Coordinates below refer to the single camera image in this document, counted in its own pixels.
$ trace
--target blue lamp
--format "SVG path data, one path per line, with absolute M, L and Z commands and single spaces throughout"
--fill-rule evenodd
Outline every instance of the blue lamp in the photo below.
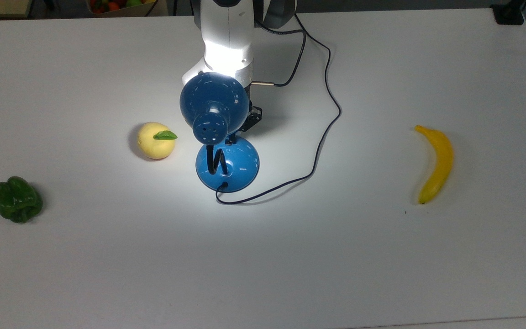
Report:
M 259 171 L 254 146 L 235 133 L 249 115 L 250 102 L 243 86 L 216 72 L 190 79 L 180 95 L 180 109 L 194 137 L 204 144 L 196 157 L 196 172 L 213 190 L 244 189 Z

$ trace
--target black bracket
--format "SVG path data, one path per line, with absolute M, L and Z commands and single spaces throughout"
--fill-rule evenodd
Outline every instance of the black bracket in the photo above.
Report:
M 247 116 L 245 122 L 242 124 L 239 130 L 242 131 L 243 133 L 245 131 L 248 131 L 257 122 L 261 121 L 262 117 L 263 117 L 263 109 L 260 107 L 251 105 L 251 110 L 249 111 L 249 115 Z
M 525 21 L 521 10 L 524 2 L 526 0 L 511 0 L 506 5 L 491 5 L 494 20 L 500 25 L 522 25 Z

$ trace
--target green leaf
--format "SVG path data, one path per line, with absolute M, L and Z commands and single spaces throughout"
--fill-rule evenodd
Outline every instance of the green leaf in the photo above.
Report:
M 163 130 L 154 135 L 154 139 L 157 139 L 157 140 L 173 140 L 176 138 L 178 138 L 176 134 L 172 133 L 169 130 Z

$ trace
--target red fruit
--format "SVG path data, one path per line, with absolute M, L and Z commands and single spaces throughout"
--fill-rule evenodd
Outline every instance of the red fruit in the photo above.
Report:
M 118 11 L 119 9 L 121 9 L 121 7 L 119 7 L 119 4 L 117 4 L 116 2 L 109 2 L 109 11 Z

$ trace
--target fruit basket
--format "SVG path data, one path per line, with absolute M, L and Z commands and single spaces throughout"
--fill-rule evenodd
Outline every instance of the fruit basket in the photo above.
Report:
M 155 0 L 86 0 L 88 10 L 95 17 L 145 16 L 154 2 Z

